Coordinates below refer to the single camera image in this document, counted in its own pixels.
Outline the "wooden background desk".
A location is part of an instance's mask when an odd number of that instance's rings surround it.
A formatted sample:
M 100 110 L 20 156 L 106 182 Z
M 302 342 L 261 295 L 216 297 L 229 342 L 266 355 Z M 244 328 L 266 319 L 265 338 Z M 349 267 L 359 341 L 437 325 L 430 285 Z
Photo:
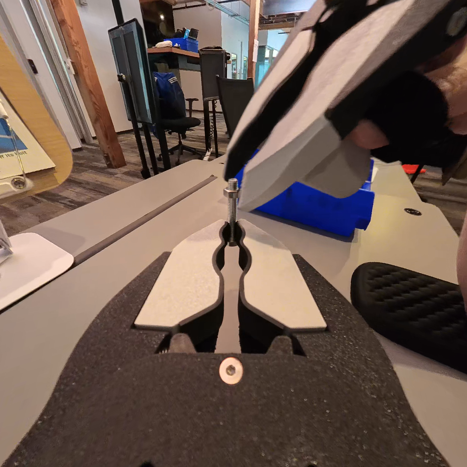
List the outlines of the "wooden background desk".
M 147 50 L 150 68 L 176 75 L 186 98 L 195 98 L 192 108 L 203 110 L 202 80 L 199 54 L 179 48 L 150 48 Z

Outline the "black mesh chair back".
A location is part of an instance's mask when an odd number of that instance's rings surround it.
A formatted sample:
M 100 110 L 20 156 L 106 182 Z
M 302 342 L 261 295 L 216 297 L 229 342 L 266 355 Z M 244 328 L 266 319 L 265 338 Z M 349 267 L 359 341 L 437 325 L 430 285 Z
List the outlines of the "black mesh chair back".
M 228 79 L 217 75 L 216 82 L 227 133 L 231 138 L 254 94 L 254 81 L 252 78 Z

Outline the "black office chair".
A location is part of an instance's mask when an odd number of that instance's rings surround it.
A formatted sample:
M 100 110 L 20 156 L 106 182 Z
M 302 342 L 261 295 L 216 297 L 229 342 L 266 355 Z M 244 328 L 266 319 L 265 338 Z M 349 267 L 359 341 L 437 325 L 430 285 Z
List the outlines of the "black office chair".
M 170 155 L 173 155 L 174 153 L 177 153 L 177 160 L 175 162 L 176 166 L 180 165 L 180 158 L 184 154 L 185 151 L 190 152 L 192 155 L 202 155 L 201 151 L 189 146 L 186 146 L 183 143 L 183 139 L 186 138 L 186 133 L 188 131 L 192 131 L 193 128 L 200 126 L 201 125 L 201 120 L 195 117 L 192 117 L 192 104 L 195 101 L 195 98 L 189 98 L 188 99 L 188 104 L 189 104 L 189 115 L 186 114 L 186 117 L 181 118 L 181 119 L 176 119 L 176 120 L 166 120 L 161 118 L 161 113 L 160 113 L 160 107 L 159 107 L 159 98 L 157 94 L 157 90 L 155 87 L 155 80 L 154 80 L 154 96 L 155 96 L 155 106 L 158 111 L 159 115 L 159 120 L 160 120 L 160 125 L 162 129 L 168 133 L 168 134 L 173 134 L 176 133 L 178 135 L 178 143 L 176 146 L 173 146 L 172 148 L 168 149 L 168 153 Z

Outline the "blue plastic bin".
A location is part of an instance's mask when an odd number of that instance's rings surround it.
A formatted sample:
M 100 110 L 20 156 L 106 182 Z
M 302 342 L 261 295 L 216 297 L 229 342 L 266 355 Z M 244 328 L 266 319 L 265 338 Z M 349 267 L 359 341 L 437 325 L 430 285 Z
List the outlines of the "blue plastic bin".
M 256 210 L 349 237 L 356 229 L 366 230 L 370 224 L 375 201 L 371 182 L 375 173 L 371 160 L 367 180 L 356 193 L 346 198 L 335 198 L 296 182 Z

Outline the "blue striped jacket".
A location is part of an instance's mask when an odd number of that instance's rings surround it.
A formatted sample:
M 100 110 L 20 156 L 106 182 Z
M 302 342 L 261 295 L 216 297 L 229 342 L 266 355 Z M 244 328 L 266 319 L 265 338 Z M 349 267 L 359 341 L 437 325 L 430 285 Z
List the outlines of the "blue striped jacket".
M 153 72 L 159 98 L 161 118 L 176 120 L 186 117 L 185 98 L 174 73 Z

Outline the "thick wooden pillar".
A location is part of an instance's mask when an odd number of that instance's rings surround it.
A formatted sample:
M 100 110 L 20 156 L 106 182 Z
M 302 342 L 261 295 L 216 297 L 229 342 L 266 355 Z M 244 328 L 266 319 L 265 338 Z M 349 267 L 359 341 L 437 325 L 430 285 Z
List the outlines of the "thick wooden pillar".
M 78 88 L 90 118 L 104 161 L 109 168 L 126 166 L 107 102 L 99 81 L 85 32 L 73 0 L 50 1 L 71 61 L 77 71 Z

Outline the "black woven pad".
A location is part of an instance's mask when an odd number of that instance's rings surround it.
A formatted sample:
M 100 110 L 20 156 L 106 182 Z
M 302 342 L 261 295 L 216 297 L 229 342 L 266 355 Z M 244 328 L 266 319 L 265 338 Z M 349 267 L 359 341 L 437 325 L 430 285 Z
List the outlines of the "black woven pad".
M 457 284 L 395 265 L 366 262 L 351 278 L 351 303 L 390 341 L 467 372 L 467 317 Z

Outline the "black box on tripod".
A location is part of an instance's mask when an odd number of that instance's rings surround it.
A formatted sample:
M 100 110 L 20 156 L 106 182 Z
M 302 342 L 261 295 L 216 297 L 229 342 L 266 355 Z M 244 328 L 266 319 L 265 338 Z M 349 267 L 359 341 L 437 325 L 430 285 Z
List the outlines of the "black box on tripod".
M 229 60 L 229 53 L 220 46 L 208 46 L 199 50 L 206 146 L 203 159 L 206 161 L 211 157 L 212 151 L 214 151 L 215 158 L 219 156 L 216 110 L 219 102 L 217 77 L 226 78 L 226 66 Z

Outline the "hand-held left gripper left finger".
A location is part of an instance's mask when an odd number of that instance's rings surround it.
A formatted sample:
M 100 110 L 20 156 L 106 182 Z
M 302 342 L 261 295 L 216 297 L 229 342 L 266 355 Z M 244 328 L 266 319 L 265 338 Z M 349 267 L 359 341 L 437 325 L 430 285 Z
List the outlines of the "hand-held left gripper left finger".
M 225 221 L 191 234 L 170 252 L 134 326 L 188 335 L 197 352 L 214 353 L 224 318 Z

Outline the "dark panel on stand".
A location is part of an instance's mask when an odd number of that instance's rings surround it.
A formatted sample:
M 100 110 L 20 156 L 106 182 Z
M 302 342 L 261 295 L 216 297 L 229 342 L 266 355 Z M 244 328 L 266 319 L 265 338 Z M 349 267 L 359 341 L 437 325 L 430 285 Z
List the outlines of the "dark panel on stand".
M 144 31 L 136 18 L 108 30 L 117 79 L 125 105 L 126 115 L 132 124 L 139 158 L 141 175 L 148 179 L 159 173 L 152 130 L 155 127 L 160 139 L 163 169 L 171 168 L 155 80 L 149 67 Z

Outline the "steel threaded bolt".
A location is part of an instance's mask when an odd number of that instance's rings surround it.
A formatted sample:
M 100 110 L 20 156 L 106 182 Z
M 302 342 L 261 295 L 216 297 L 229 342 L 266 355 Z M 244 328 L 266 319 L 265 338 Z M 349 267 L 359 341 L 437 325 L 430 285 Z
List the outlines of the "steel threaded bolt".
M 238 180 L 236 178 L 230 178 L 227 183 L 227 188 L 237 190 L 238 189 Z M 229 223 L 229 246 L 235 246 L 235 228 L 236 228 L 236 221 L 237 221 L 237 199 L 228 199 L 227 198 L 227 219 Z

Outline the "wooden instruction board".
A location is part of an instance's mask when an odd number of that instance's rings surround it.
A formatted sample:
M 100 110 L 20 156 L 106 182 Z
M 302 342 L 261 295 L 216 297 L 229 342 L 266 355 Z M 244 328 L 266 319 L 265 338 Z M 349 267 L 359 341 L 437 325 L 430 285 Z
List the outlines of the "wooden instruction board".
M 71 174 L 72 152 L 58 125 L 46 109 L 18 59 L 1 38 L 1 94 L 39 146 L 54 163 L 54 167 L 26 174 L 26 187 L 15 188 L 9 180 L 1 179 L 1 204 L 32 196 L 60 186 Z

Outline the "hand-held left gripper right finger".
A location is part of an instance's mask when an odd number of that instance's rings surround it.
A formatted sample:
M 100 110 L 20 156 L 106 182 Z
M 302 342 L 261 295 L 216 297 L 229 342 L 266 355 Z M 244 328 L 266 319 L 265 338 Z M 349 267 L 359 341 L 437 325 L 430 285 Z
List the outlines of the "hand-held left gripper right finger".
M 327 331 L 327 323 L 297 262 L 280 240 L 253 223 L 238 221 L 238 319 L 242 353 L 266 353 L 273 340 Z

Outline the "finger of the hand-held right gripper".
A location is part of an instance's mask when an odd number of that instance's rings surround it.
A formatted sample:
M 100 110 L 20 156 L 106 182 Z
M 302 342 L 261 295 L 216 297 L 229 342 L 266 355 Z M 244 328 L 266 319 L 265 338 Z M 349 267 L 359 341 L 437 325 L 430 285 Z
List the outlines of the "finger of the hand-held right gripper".
M 324 20 L 297 24 L 290 32 L 231 138 L 226 154 L 225 180 L 233 178 L 265 143 L 296 101 L 321 56 L 351 27 L 351 20 Z
M 383 88 L 458 41 L 458 1 L 314 1 L 298 24 L 351 20 L 244 169 L 239 208 L 252 211 L 295 182 L 353 195 L 371 153 L 345 141 Z

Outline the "person's right hand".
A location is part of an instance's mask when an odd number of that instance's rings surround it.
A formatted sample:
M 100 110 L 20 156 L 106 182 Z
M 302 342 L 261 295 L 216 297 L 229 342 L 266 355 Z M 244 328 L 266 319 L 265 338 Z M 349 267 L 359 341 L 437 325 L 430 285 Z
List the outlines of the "person's right hand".
M 432 60 L 422 71 L 442 91 L 448 104 L 448 126 L 457 135 L 467 134 L 466 36 Z M 361 120 L 346 140 L 371 150 L 389 144 L 382 130 L 370 120 Z

